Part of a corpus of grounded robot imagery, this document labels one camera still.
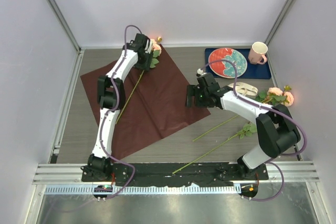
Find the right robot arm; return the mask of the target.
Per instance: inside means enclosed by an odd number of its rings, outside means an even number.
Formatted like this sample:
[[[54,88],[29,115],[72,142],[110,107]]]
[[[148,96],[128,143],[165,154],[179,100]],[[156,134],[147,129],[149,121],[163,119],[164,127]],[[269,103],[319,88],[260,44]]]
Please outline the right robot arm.
[[[247,119],[256,128],[258,144],[237,161],[237,173],[250,179],[256,169],[296,145],[301,140],[298,127],[282,104],[271,106],[239,93],[234,82],[220,87],[212,74],[197,76],[197,85],[186,88],[187,107],[218,108],[231,111]]]

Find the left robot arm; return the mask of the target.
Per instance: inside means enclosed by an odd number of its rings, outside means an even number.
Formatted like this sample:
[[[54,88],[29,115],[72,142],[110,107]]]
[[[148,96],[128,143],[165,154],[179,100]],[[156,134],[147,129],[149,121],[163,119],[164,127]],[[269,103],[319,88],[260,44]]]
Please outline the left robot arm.
[[[125,79],[132,68],[150,70],[152,59],[152,41],[146,35],[137,33],[132,41],[123,46],[112,69],[98,78],[100,121],[92,153],[87,165],[82,168],[84,175],[102,182],[111,177],[112,138],[117,118],[125,106]]]

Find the dark red wrapping paper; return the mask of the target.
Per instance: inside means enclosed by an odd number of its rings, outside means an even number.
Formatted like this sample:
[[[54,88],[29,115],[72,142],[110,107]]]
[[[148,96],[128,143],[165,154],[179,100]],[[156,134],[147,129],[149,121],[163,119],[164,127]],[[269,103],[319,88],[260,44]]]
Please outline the dark red wrapping paper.
[[[133,69],[130,83],[137,82],[128,95],[131,100],[116,125],[112,155],[129,163],[190,162],[206,153],[212,144],[204,137],[214,121],[205,108],[185,106],[186,87],[196,83],[195,73],[204,65],[204,48],[167,48],[159,57],[171,57],[167,68],[157,70],[165,79]]]

